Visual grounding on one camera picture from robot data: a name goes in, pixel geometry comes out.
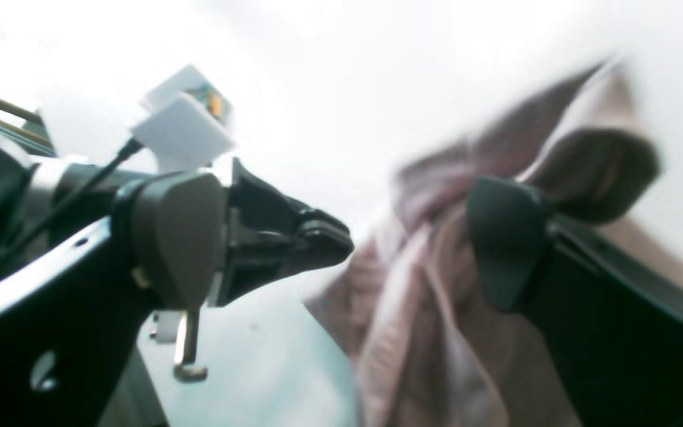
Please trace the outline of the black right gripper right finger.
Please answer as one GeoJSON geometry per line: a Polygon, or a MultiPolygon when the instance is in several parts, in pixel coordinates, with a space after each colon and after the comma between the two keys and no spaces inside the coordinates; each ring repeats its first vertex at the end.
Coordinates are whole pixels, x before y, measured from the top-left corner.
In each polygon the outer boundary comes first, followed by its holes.
{"type": "Polygon", "coordinates": [[[483,296],[542,335],[585,426],[683,426],[683,289],[558,212],[480,176],[467,225],[483,296]]]}

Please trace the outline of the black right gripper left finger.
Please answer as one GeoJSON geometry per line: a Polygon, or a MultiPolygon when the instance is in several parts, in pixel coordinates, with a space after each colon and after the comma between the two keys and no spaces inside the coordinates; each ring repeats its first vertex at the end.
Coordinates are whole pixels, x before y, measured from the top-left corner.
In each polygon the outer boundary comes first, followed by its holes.
{"type": "Polygon", "coordinates": [[[203,304],[225,205],[207,172],[136,184],[0,281],[0,426],[96,425],[152,311],[203,304]]]}

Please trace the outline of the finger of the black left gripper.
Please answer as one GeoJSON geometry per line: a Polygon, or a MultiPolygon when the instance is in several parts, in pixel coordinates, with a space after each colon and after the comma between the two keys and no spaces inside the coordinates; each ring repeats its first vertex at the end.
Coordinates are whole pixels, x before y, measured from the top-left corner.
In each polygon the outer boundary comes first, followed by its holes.
{"type": "Polygon", "coordinates": [[[208,296],[211,307],[280,279],[341,264],[352,254],[349,227],[282,193],[231,162],[226,189],[224,257],[208,296]]]}

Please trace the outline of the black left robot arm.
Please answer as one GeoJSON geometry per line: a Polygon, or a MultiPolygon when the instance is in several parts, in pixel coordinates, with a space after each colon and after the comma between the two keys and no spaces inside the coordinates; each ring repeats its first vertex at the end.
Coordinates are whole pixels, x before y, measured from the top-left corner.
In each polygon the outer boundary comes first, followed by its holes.
{"type": "Polygon", "coordinates": [[[35,162],[0,133],[0,280],[98,219],[122,259],[168,309],[224,307],[279,279],[335,266],[353,251],[347,226],[231,163],[230,186],[209,171],[160,175],[56,158],[35,162]]]}

